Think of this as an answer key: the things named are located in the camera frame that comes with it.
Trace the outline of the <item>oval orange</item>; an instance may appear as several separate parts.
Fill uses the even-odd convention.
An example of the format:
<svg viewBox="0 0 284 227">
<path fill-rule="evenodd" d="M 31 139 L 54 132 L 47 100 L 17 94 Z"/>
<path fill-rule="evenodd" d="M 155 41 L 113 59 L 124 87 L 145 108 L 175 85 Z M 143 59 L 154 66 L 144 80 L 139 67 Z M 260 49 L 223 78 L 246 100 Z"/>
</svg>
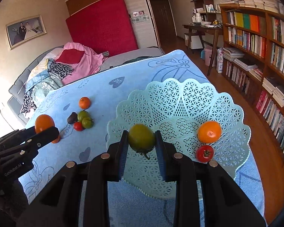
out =
<svg viewBox="0 0 284 227">
<path fill-rule="evenodd" d="M 42 114 L 38 116 L 35 120 L 36 134 L 41 133 L 42 131 L 45 131 L 46 129 L 54 126 L 55 126 L 54 120 L 52 119 L 52 117 L 50 117 L 47 114 Z"/>
</svg>

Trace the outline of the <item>bumpy mandarin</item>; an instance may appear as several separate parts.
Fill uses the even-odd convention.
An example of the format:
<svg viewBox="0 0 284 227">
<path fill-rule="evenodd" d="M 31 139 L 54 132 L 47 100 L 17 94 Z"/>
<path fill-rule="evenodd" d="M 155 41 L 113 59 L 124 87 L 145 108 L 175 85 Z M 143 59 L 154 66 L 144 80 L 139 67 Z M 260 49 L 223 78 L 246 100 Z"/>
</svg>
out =
<svg viewBox="0 0 284 227">
<path fill-rule="evenodd" d="M 60 140 L 61 140 L 61 137 L 60 137 L 60 135 L 58 135 L 58 137 L 55 140 L 52 141 L 52 144 L 56 144 L 56 143 L 60 142 Z"/>
</svg>

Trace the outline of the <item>large red tomato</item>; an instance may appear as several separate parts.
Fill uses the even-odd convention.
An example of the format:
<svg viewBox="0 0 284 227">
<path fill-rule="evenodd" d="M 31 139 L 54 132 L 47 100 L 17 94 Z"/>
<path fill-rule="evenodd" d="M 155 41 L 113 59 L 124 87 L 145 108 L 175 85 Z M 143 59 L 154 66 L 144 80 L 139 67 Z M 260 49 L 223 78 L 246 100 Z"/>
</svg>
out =
<svg viewBox="0 0 284 227">
<path fill-rule="evenodd" d="M 196 159 L 198 162 L 207 163 L 214 156 L 214 149 L 210 145 L 202 145 L 196 150 Z"/>
</svg>

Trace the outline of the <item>dark purple wrinkled fruit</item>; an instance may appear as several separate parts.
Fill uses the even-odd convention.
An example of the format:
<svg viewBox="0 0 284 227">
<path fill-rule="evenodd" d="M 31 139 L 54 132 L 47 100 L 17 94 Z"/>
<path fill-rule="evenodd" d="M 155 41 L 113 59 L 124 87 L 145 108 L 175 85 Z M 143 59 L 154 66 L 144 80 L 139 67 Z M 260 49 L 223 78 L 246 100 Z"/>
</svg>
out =
<svg viewBox="0 0 284 227">
<path fill-rule="evenodd" d="M 72 112 L 71 115 L 67 118 L 68 124 L 74 124 L 75 122 L 78 122 L 78 117 L 76 112 Z"/>
</svg>

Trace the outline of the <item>small red tomato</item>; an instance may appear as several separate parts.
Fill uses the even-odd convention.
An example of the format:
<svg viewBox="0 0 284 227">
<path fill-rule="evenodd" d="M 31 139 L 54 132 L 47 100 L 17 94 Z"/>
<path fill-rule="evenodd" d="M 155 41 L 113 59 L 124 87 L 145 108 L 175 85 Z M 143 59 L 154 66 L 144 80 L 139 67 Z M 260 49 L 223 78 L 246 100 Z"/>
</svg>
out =
<svg viewBox="0 0 284 227">
<path fill-rule="evenodd" d="M 79 131 L 79 132 L 81 132 L 81 131 L 84 130 L 84 127 L 83 127 L 82 123 L 79 122 L 79 121 L 77 121 L 77 122 L 75 122 L 75 123 L 73 124 L 73 128 L 74 128 L 76 131 Z"/>
</svg>

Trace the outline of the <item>green tomato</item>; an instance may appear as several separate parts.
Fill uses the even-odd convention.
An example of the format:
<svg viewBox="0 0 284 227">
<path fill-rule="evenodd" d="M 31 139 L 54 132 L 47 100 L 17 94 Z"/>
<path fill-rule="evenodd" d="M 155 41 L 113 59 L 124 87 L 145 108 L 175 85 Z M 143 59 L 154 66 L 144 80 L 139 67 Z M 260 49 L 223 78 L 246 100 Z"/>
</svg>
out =
<svg viewBox="0 0 284 227">
<path fill-rule="evenodd" d="M 93 119 L 91 119 L 91 117 L 84 117 L 81 123 L 85 129 L 90 129 L 94 125 Z"/>
<path fill-rule="evenodd" d="M 132 150 L 150 160 L 147 154 L 155 147 L 155 134 L 145 124 L 135 124 L 128 132 L 128 143 Z"/>
<path fill-rule="evenodd" d="M 84 118 L 90 117 L 89 112 L 82 110 L 77 114 L 77 119 L 79 122 L 82 122 Z"/>
</svg>

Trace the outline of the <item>small mandarin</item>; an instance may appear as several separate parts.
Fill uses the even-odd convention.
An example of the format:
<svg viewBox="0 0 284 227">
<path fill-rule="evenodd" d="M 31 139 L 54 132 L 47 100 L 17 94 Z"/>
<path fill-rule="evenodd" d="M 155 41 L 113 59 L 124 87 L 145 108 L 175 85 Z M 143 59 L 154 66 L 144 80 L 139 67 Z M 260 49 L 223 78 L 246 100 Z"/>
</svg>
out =
<svg viewBox="0 0 284 227">
<path fill-rule="evenodd" d="M 88 109 L 91 106 L 91 100 L 88 97 L 82 97 L 79 100 L 79 107 L 83 110 Z"/>
</svg>

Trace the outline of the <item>light blue lattice basket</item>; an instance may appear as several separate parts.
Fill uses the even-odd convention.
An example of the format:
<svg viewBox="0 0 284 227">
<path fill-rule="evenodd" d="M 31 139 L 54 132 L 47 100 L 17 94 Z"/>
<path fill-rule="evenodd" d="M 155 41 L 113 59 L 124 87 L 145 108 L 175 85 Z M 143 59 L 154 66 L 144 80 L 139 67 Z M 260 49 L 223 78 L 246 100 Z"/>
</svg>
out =
<svg viewBox="0 0 284 227">
<path fill-rule="evenodd" d="M 151 82 L 145 90 L 132 91 L 116 107 L 116 118 L 108 122 L 107 144 L 120 141 L 123 131 L 135 124 L 145 124 L 160 131 L 165 142 L 196 160 L 196 150 L 202 145 L 197 132 L 207 121 L 220 124 L 222 135 L 212 144 L 214 160 L 231 176 L 250 155 L 250 128 L 243 123 L 243 109 L 228 93 L 218 93 L 210 83 L 195 79 L 179 82 L 166 79 Z"/>
</svg>

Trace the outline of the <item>framed wedding photo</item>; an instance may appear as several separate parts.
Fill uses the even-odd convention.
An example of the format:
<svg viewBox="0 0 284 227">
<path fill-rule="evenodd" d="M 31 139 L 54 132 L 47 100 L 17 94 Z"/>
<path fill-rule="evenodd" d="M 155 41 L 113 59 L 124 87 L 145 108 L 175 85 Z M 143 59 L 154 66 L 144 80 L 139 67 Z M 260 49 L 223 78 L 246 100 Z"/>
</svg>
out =
<svg viewBox="0 0 284 227">
<path fill-rule="evenodd" d="M 47 33 L 41 15 L 9 23 L 5 26 L 5 31 L 10 50 Z"/>
</svg>

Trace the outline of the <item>grey bed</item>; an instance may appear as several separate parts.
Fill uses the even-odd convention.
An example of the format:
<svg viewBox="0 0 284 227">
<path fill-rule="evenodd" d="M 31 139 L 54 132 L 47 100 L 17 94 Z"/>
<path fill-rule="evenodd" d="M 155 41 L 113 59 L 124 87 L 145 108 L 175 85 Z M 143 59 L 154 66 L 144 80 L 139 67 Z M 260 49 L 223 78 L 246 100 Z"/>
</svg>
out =
<svg viewBox="0 0 284 227">
<path fill-rule="evenodd" d="M 38 56 L 9 88 L 7 105 L 22 125 L 26 125 L 36 108 L 51 90 L 89 76 L 88 68 L 96 65 L 87 55 L 78 64 L 58 62 L 63 47 L 50 49 Z"/>
</svg>

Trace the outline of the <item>red upright mattress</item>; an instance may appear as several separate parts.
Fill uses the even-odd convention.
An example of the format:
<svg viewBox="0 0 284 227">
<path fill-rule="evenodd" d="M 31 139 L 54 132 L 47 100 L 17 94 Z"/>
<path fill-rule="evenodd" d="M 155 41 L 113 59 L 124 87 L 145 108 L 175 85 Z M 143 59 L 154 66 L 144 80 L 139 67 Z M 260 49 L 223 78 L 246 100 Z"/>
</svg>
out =
<svg viewBox="0 0 284 227">
<path fill-rule="evenodd" d="M 100 0 L 66 19 L 73 42 L 109 56 L 137 50 L 125 0 Z"/>
</svg>

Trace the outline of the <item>pink waste bin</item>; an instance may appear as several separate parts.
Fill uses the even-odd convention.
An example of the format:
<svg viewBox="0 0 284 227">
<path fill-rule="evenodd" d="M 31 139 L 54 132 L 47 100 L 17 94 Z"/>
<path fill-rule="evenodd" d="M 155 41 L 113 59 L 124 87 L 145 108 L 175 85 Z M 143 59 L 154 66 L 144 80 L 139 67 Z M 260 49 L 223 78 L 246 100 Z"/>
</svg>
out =
<svg viewBox="0 0 284 227">
<path fill-rule="evenodd" d="M 209 67 L 210 62 L 212 59 L 212 47 L 209 45 L 205 45 L 204 48 L 204 60 L 205 60 L 205 65 Z M 216 56 L 213 58 L 213 63 L 212 67 L 216 66 Z"/>
</svg>

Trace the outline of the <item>wooden bookshelf with books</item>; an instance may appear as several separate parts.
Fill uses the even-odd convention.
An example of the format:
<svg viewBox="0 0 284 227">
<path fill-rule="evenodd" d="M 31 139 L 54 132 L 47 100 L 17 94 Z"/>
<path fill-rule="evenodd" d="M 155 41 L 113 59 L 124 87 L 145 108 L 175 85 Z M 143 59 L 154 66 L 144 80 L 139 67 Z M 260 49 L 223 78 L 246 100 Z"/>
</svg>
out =
<svg viewBox="0 0 284 227">
<path fill-rule="evenodd" d="M 284 6 L 280 0 L 221 0 L 223 75 L 256 110 L 284 159 Z"/>
</svg>

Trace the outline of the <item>small desk shelf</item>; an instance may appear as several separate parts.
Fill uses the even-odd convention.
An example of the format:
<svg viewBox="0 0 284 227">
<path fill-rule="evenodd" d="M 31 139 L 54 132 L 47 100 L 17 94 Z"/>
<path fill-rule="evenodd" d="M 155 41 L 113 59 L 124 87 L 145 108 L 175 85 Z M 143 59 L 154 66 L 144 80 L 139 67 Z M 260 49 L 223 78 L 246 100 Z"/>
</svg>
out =
<svg viewBox="0 0 284 227">
<path fill-rule="evenodd" d="M 193 14 L 199 13 L 204 22 L 218 22 L 221 13 L 218 0 L 191 0 L 194 3 Z"/>
</svg>

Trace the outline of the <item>dark wooden door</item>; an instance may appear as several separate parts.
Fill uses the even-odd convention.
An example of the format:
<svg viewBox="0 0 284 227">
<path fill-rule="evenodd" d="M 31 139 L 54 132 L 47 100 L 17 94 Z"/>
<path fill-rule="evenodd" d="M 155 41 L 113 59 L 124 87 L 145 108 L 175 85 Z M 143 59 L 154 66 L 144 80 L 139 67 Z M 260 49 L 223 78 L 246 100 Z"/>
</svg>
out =
<svg viewBox="0 0 284 227">
<path fill-rule="evenodd" d="M 155 19 L 160 44 L 176 38 L 174 19 L 169 0 L 149 0 Z"/>
</svg>

